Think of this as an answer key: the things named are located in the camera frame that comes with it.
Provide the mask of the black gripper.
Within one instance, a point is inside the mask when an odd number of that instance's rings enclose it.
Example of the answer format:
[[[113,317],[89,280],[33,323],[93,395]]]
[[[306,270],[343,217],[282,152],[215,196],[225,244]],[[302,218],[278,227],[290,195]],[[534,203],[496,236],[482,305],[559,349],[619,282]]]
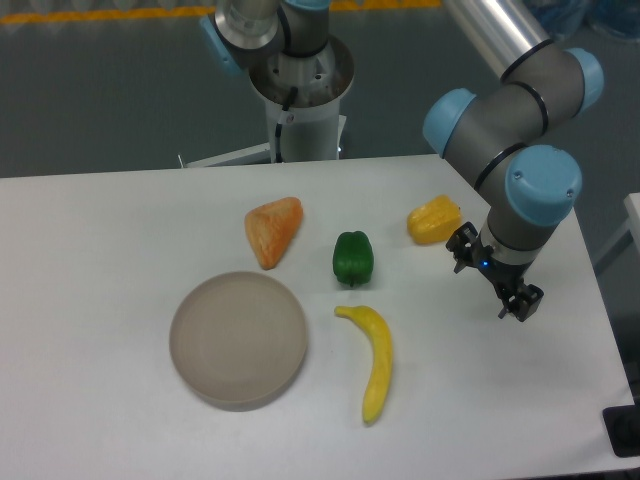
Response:
[[[480,259],[477,253],[480,241]],[[494,285],[502,303],[498,317],[507,314],[518,321],[526,321],[538,309],[544,297],[539,287],[521,283],[531,265],[531,252],[514,250],[500,243],[491,233],[481,233],[466,222],[457,228],[446,242],[446,249],[453,255],[455,273],[467,267],[479,267],[479,271]]]

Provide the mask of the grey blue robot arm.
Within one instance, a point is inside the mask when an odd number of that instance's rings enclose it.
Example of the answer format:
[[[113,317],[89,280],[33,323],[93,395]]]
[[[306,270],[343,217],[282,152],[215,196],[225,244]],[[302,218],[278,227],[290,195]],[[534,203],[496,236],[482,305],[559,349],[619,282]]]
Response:
[[[354,77],[346,46],[329,32],[326,1],[221,1],[200,19],[230,72],[247,72],[264,101],[275,163],[334,160],[339,103]],[[600,97],[604,75],[582,49],[558,48],[520,1],[448,1],[445,9],[499,77],[480,98],[452,90],[428,111],[431,148],[489,204],[484,225],[458,227],[446,247],[458,269],[477,269],[504,314],[526,320],[542,290],[524,280],[582,188],[577,162],[540,143]]]

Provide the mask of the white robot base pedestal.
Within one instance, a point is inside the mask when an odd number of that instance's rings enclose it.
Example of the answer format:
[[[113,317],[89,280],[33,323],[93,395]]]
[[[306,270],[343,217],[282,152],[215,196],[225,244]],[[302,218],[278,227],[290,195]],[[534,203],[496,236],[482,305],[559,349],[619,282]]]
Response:
[[[249,72],[264,102],[268,141],[186,163],[186,168],[335,160],[346,117],[340,103],[354,78],[347,46],[331,35],[309,57],[279,53]]]

